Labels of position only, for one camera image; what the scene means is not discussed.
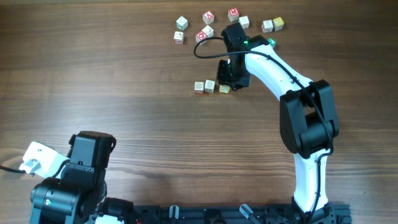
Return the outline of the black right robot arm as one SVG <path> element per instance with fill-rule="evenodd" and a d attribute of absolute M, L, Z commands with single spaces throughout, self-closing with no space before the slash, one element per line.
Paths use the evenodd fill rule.
<path fill-rule="evenodd" d="M 238 90 L 260 79 L 279 101 L 280 135 L 294 155 L 296 187 L 291 206 L 282 214 L 265 214 L 264 221 L 336 223 L 325 192 L 326 162 L 333 154 L 338 119 L 331 86 L 297 73 L 258 35 L 224 33 L 227 60 L 220 60 L 217 80 Z"/>

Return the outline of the block yellow letter C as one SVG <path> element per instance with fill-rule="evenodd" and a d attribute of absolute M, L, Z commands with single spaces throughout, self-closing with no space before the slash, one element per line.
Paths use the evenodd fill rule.
<path fill-rule="evenodd" d="M 228 94 L 229 91 L 230 91 L 230 89 L 231 89 L 231 87 L 228 86 L 228 85 L 220 85 L 220 86 L 219 86 L 219 92 L 220 92 L 220 93 L 226 93 L 226 94 Z"/>

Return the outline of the block red letter U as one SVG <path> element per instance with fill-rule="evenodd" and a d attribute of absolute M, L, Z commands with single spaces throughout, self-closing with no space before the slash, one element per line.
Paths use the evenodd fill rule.
<path fill-rule="evenodd" d="M 204 82 L 195 82 L 194 92 L 195 94 L 204 94 L 205 91 L 205 83 Z"/>

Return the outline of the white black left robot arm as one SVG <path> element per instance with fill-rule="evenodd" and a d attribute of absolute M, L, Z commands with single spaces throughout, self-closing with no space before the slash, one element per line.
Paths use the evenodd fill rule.
<path fill-rule="evenodd" d="M 47 177 L 33 188 L 29 222 L 134 223 L 137 216 L 132 202 L 106 196 L 104 178 L 116 138 L 80 131 L 70 138 L 69 145 L 60 178 Z"/>

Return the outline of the white block circle engraving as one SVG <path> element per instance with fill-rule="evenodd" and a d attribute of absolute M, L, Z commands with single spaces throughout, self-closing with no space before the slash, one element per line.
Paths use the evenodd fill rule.
<path fill-rule="evenodd" d="M 215 89 L 215 81 L 213 80 L 206 80 L 205 81 L 205 87 L 204 87 L 206 92 L 214 92 Z"/>

